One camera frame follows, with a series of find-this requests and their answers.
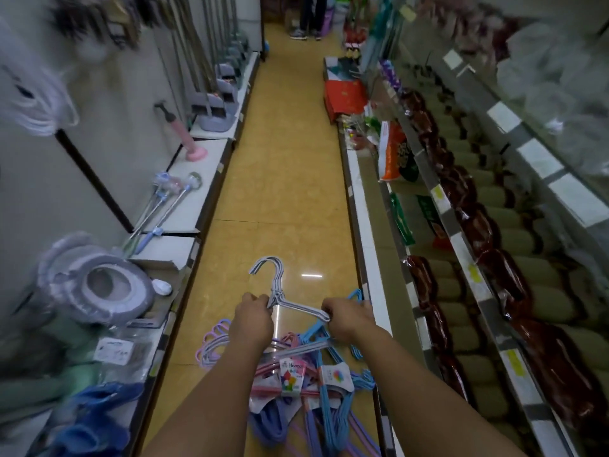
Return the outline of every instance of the left hand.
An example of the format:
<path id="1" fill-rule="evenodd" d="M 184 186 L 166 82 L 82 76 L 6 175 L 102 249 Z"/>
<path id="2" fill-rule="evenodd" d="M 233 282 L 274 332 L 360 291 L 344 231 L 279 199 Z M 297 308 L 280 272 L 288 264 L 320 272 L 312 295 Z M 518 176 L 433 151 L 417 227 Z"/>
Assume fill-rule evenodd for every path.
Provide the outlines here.
<path id="1" fill-rule="evenodd" d="M 255 349 L 262 354 L 273 338 L 273 310 L 267 309 L 268 295 L 256 297 L 249 292 L 243 294 L 234 310 L 228 337 L 231 344 Z"/>

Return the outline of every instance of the purple bucket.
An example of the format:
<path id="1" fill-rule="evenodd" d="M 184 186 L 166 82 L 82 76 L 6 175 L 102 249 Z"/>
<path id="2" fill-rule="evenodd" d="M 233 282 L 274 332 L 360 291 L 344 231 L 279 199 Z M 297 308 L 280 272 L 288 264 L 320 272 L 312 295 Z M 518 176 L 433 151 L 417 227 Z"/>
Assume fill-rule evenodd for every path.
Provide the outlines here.
<path id="1" fill-rule="evenodd" d="M 332 29 L 332 16 L 334 15 L 334 7 L 326 10 L 326 15 L 324 16 L 324 25 L 322 27 L 321 34 L 322 36 L 326 36 L 330 29 Z"/>

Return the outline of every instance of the hand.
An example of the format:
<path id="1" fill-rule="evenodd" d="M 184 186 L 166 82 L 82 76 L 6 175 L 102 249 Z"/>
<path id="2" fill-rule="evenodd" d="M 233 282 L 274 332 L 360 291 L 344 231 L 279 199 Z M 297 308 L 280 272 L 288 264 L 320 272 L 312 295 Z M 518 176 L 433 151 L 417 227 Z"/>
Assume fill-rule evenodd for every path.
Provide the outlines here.
<path id="1" fill-rule="evenodd" d="M 240 304 L 234 309 L 228 331 L 231 344 L 255 349 L 257 354 L 263 353 L 273 338 L 273 310 L 267 309 L 268 303 L 268 295 L 256 297 L 249 292 L 243 294 Z"/>
<path id="2" fill-rule="evenodd" d="M 346 298 L 326 298 L 322 309 L 331 317 L 328 323 L 331 335 L 343 343 L 356 345 L 359 334 L 376 326 L 369 301 L 358 303 Z"/>

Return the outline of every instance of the yellow floor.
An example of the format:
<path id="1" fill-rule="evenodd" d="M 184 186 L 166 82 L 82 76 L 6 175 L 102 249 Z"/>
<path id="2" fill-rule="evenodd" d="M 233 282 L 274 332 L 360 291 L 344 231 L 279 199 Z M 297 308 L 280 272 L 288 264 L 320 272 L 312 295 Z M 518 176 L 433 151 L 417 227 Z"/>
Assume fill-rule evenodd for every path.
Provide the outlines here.
<path id="1" fill-rule="evenodd" d="M 266 25 L 265 34 L 270 55 L 258 70 L 146 444 L 205 374 L 194 358 L 202 336 L 219 319 L 232 318 L 245 291 L 269 293 L 274 269 L 267 264 L 249 276 L 255 260 L 280 257 L 286 296 L 310 306 L 357 287 L 336 128 L 322 99 L 323 57 L 340 54 L 338 41 L 293 41 L 278 24 Z M 300 332 L 314 322 L 287 309 L 278 313 L 276 308 L 273 316 L 279 335 Z M 361 369 L 355 361 L 349 363 Z M 353 410 L 376 437 L 371 394 L 358 392 Z M 301 414 L 294 420 L 301 423 Z M 289 440 L 306 450 L 298 435 Z M 282 453 L 281 447 L 265 449 L 248 435 L 246 456 Z"/>

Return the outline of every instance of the person's leg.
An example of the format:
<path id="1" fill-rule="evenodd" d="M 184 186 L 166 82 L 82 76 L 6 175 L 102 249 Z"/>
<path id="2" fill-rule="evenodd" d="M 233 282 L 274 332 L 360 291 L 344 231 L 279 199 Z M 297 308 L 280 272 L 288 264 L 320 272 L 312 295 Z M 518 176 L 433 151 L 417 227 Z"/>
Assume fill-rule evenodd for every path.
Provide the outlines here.
<path id="1" fill-rule="evenodd" d="M 324 26 L 324 16 L 326 15 L 326 5 L 328 0 L 317 0 L 315 7 L 315 17 L 313 19 L 313 29 L 316 30 L 316 40 L 320 40 L 322 27 Z"/>
<path id="2" fill-rule="evenodd" d="M 309 28 L 309 22 L 311 22 L 312 4 L 313 0 L 303 0 L 302 7 L 300 8 L 300 28 L 290 34 L 290 37 L 295 40 L 306 40 L 306 32 Z"/>

